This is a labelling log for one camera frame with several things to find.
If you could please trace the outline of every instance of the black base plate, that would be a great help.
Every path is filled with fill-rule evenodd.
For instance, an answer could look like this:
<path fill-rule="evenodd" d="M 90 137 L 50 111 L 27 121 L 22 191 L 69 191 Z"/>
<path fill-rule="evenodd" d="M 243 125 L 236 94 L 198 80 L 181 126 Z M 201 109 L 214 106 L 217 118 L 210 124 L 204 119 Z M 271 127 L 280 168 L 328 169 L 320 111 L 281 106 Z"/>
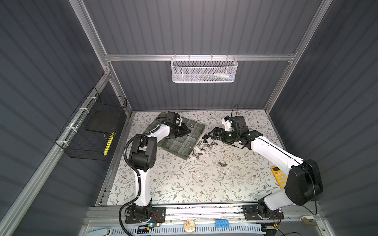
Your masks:
<path fill-rule="evenodd" d="M 151 219 L 148 222 L 146 222 L 146 224 L 151 223 L 151 222 L 155 223 L 155 216 L 154 216 L 154 214 L 156 215 L 156 223 L 164 223 L 164 221 L 165 221 L 165 213 L 166 213 L 166 208 L 165 207 L 153 207 L 152 208 Z M 134 212 L 131 211 L 131 208 L 128 208 L 126 210 L 126 220 L 125 220 L 125 223 L 126 224 L 139 224 L 139 223 L 142 223 L 142 222 L 140 222 L 139 220 L 135 219 Z"/>
<path fill-rule="evenodd" d="M 244 218 L 246 221 L 257 221 L 257 220 L 264 220 L 262 219 L 258 212 L 257 212 L 257 207 L 258 205 L 257 204 L 254 204 L 254 205 L 242 205 L 242 209 L 243 209 L 243 212 L 244 212 Z M 278 219 L 284 219 L 284 214 L 282 212 L 282 210 L 279 210 L 278 211 L 278 215 L 276 214 L 277 218 Z M 276 217 L 272 216 L 269 218 L 269 220 L 276 220 L 277 219 Z"/>

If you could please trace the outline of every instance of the perforated metal plate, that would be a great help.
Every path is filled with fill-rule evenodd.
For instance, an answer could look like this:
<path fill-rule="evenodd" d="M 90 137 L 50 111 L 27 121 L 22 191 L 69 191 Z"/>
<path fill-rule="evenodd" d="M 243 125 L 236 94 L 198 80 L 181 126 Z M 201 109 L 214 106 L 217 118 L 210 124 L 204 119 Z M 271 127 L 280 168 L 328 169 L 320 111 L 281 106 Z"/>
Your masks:
<path fill-rule="evenodd" d="M 104 227 L 95 227 L 93 230 L 100 230 Z M 125 236 L 126 233 L 122 231 L 122 228 L 119 227 L 108 227 L 113 230 L 115 236 Z M 127 231 L 131 234 L 138 235 L 136 233 L 137 226 L 125 226 Z M 249 234 L 249 235 L 262 235 L 266 234 L 261 231 L 261 225 L 259 224 L 249 224 L 249 223 L 232 223 L 229 228 L 216 228 L 214 224 L 198 224 L 196 225 L 193 235 L 205 235 L 205 234 L 216 234 L 216 233 L 240 233 L 240 234 Z M 150 230 L 150 233 L 143 233 L 141 235 L 178 235 L 178 234 L 187 234 L 184 231 L 184 225 L 162 225 L 160 227 L 153 228 Z"/>

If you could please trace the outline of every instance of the floral tabletop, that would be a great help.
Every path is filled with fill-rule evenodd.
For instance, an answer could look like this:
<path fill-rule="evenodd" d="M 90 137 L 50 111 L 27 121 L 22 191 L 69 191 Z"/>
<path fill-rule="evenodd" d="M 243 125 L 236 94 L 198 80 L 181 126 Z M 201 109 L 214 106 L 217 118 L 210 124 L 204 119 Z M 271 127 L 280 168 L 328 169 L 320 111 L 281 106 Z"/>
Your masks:
<path fill-rule="evenodd" d="M 160 112 L 137 112 L 127 140 L 143 132 Z M 202 136 L 215 127 L 223 127 L 221 120 L 230 111 L 178 112 L 180 116 L 206 125 Z M 281 144 L 264 110 L 238 111 L 250 130 L 257 130 L 271 142 Z M 196 202 L 256 201 L 273 189 L 279 188 L 270 167 L 274 164 L 261 155 L 239 149 L 221 141 L 217 145 L 195 147 L 195 156 L 183 160 L 158 147 L 156 163 L 151 169 L 150 192 L 153 204 Z M 135 197 L 135 179 L 132 169 L 121 159 L 114 180 L 108 205 L 122 205 Z"/>

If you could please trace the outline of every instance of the ribbed wall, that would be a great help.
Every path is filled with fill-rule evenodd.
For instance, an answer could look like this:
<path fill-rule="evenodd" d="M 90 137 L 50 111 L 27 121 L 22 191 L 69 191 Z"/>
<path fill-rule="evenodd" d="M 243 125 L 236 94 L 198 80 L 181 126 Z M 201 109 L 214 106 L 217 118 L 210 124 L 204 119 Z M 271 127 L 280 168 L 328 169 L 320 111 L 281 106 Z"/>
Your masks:
<path fill-rule="evenodd" d="M 283 54 L 320 1 L 84 2 L 108 54 Z"/>
<path fill-rule="evenodd" d="M 378 1 L 334 0 L 270 115 L 287 150 L 315 160 L 338 235 L 376 235 Z"/>
<path fill-rule="evenodd" d="M 0 219 L 102 74 L 68 1 L 0 1 Z M 76 234 L 107 165 L 63 157 L 14 235 Z"/>
<path fill-rule="evenodd" d="M 85 0 L 108 54 L 289 54 L 319 0 Z M 239 62 L 234 83 L 175 84 L 169 63 L 113 63 L 133 110 L 264 108 L 285 62 Z"/>
<path fill-rule="evenodd" d="M 112 62 L 133 110 L 264 108 L 287 62 L 239 62 L 234 83 L 173 83 L 170 62 Z"/>

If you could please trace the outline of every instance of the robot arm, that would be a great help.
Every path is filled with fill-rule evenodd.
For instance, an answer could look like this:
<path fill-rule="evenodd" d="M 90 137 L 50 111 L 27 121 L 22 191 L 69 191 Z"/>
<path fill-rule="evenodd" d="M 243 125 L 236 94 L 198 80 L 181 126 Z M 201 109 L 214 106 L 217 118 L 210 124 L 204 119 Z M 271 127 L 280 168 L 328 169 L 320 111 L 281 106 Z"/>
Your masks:
<path fill-rule="evenodd" d="M 141 186 L 136 184 L 135 187 L 136 196 L 141 187 L 140 195 L 132 203 L 131 208 L 137 219 L 141 221 L 151 217 L 150 172 L 156 161 L 157 143 L 170 134 L 174 134 L 175 137 L 183 137 L 191 132 L 185 123 L 182 123 L 183 119 L 179 114 L 169 111 L 167 117 L 164 118 L 153 132 L 134 140 L 130 150 L 129 163 L 139 170 L 139 176 L 134 171 L 135 183 L 138 183 L 138 178 L 141 180 Z"/>
<path fill-rule="evenodd" d="M 222 124 L 225 128 L 214 128 L 204 135 L 204 142 L 209 137 L 232 146 L 237 142 L 242 148 L 247 147 L 261 154 L 288 176 L 285 188 L 259 200 L 257 211 L 261 218 L 271 217 L 281 207 L 303 205 L 323 192 L 319 168 L 315 161 L 304 161 L 271 143 L 260 132 L 249 131 L 242 116 L 227 116 Z"/>

